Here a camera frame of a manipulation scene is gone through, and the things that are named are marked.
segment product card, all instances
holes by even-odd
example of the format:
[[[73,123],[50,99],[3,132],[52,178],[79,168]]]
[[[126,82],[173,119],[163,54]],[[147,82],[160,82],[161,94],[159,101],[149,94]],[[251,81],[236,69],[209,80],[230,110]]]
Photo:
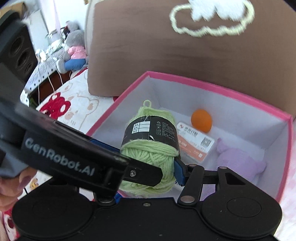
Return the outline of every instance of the product card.
[[[182,122],[178,123],[177,132],[180,150],[199,162],[204,160],[215,142],[213,138]]]

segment qr code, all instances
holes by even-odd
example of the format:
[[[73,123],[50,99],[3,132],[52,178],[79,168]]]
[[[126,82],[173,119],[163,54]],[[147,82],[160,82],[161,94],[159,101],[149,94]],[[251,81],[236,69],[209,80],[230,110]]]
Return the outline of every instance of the qr code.
[[[202,145],[203,147],[207,148],[210,144],[211,144],[212,140],[208,139],[208,138],[204,138],[202,140],[202,143],[200,145]]]

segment pink box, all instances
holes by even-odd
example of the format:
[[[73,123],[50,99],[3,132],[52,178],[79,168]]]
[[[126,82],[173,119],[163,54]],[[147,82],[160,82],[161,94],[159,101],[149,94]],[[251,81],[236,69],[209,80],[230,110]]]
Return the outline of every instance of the pink box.
[[[128,121],[145,100],[155,109],[169,110],[179,121],[190,124],[192,113],[207,110],[213,119],[208,135],[222,138],[229,146],[266,161],[265,171],[253,183],[281,200],[286,185],[292,149],[292,116],[250,96],[221,86],[180,76],[146,72],[102,115],[87,133],[120,148]],[[214,169],[218,154],[202,165]],[[179,190],[166,196],[176,196]]]

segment orange label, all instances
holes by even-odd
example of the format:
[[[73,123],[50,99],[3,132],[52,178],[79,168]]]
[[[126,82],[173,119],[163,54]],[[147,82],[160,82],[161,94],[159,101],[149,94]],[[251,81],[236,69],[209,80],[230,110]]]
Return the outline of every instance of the orange label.
[[[196,149],[191,145],[187,140],[182,136],[178,135],[179,146],[182,151],[185,151],[189,156],[196,159],[199,162],[202,162],[206,156],[206,153]]]

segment red bear print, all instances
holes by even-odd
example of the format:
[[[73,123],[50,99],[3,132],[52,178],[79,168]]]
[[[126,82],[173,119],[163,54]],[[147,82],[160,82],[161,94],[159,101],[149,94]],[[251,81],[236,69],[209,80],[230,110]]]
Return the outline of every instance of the red bear print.
[[[11,215],[12,209],[3,213],[3,224],[10,241],[17,240],[20,235],[15,228]]]
[[[66,101],[65,98],[61,96],[61,93],[58,92],[50,97],[49,101],[40,109],[40,112],[57,120],[59,117],[66,114],[70,106],[71,102]]]

